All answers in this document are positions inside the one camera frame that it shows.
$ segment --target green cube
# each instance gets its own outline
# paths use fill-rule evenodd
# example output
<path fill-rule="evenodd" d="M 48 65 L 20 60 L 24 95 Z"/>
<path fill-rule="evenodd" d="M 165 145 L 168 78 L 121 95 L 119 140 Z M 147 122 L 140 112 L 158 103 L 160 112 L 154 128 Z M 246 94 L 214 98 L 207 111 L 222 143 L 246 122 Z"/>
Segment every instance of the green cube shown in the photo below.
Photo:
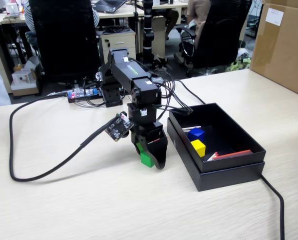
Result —
<path fill-rule="evenodd" d="M 139 151 L 140 151 L 140 152 L 143 152 L 143 147 L 141 146 L 141 143 L 138 142 L 136 145 L 137 145 Z"/>
<path fill-rule="evenodd" d="M 148 166 L 149 168 L 154 166 L 154 162 L 151 160 L 151 158 L 147 154 L 142 152 L 140 156 L 141 156 L 141 162 L 144 165 Z"/>

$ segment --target yellow cube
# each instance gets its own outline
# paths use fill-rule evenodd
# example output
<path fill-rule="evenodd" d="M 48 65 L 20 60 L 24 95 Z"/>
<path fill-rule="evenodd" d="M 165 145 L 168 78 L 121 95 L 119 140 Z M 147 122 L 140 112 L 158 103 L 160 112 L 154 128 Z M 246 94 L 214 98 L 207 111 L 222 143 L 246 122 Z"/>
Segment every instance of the yellow cube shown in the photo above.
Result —
<path fill-rule="evenodd" d="M 194 147 L 195 151 L 197 151 L 200 157 L 204 157 L 205 155 L 205 145 L 201 143 L 200 140 L 195 140 L 191 142 L 192 146 Z"/>

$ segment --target table surface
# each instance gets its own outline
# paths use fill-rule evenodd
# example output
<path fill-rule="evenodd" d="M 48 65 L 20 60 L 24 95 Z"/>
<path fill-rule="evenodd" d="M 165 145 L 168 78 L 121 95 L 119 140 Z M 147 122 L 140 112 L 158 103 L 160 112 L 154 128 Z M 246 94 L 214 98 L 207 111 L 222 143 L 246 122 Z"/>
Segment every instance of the table surface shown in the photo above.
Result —
<path fill-rule="evenodd" d="M 250 70 L 184 83 L 267 150 L 263 175 L 284 197 L 286 239 L 298 240 L 298 94 Z M 180 84 L 176 94 L 200 104 Z M 116 143 L 102 133 L 53 174 L 12 181 L 8 122 L 18 106 L 0 107 L 0 240 L 280 239 L 280 203 L 263 181 L 197 192 L 170 139 L 163 170 L 140 163 L 130 136 Z M 21 109 L 13 118 L 16 176 L 51 169 L 121 111 L 126 104 L 90 109 L 65 98 Z"/>
<path fill-rule="evenodd" d="M 141 1 L 137 2 L 138 6 L 143 6 L 143 3 Z M 152 6 L 152 9 L 177 9 L 177 8 L 187 8 L 188 3 L 187 2 L 181 2 L 181 1 L 174 1 L 173 4 L 162 4 L 162 5 L 154 5 Z"/>
<path fill-rule="evenodd" d="M 113 19 L 113 18 L 127 18 L 127 17 L 133 17 L 134 16 L 134 6 L 132 5 L 123 5 L 120 7 L 115 13 L 103 13 L 103 12 L 98 12 L 99 18 L 100 19 Z M 137 12 L 140 17 L 144 16 L 144 11 L 142 9 L 137 8 Z M 10 19 L 10 20 L 3 20 L 3 18 L 7 14 L 2 13 L 0 14 L 0 25 L 1 24 L 19 24 L 19 23 L 25 23 L 25 17 L 24 14 L 20 14 L 20 19 Z"/>

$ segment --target robotic arm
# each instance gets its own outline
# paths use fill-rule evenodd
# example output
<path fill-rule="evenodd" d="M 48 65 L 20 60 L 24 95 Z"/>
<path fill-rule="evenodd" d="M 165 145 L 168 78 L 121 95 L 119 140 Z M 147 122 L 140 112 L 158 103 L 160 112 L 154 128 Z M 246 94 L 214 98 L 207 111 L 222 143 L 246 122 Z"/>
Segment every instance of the robotic arm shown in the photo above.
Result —
<path fill-rule="evenodd" d="M 151 74 L 128 59 L 128 49 L 111 49 L 108 62 L 100 68 L 103 97 L 107 107 L 122 104 L 119 87 L 131 94 L 129 119 L 134 122 L 131 141 L 137 152 L 146 153 L 157 169 L 165 166 L 167 137 L 163 125 L 156 121 L 157 105 L 161 104 L 161 89 L 151 82 Z"/>

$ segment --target office chair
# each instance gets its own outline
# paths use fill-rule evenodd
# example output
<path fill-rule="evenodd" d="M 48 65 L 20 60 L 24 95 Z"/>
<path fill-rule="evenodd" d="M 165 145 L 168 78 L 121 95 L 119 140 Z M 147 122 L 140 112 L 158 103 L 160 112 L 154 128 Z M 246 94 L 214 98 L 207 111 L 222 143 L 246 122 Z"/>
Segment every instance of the office chair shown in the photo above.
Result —
<path fill-rule="evenodd" d="M 240 32 L 251 4 L 252 0 L 211 0 L 197 49 L 194 48 L 195 32 L 186 27 L 176 28 L 181 36 L 182 56 L 195 68 L 188 70 L 188 77 L 203 74 L 197 70 L 200 68 L 206 68 L 204 75 L 210 75 L 217 72 L 211 68 L 236 60 Z"/>
<path fill-rule="evenodd" d="M 101 66 L 90 0 L 29 0 L 44 80 L 82 82 Z"/>

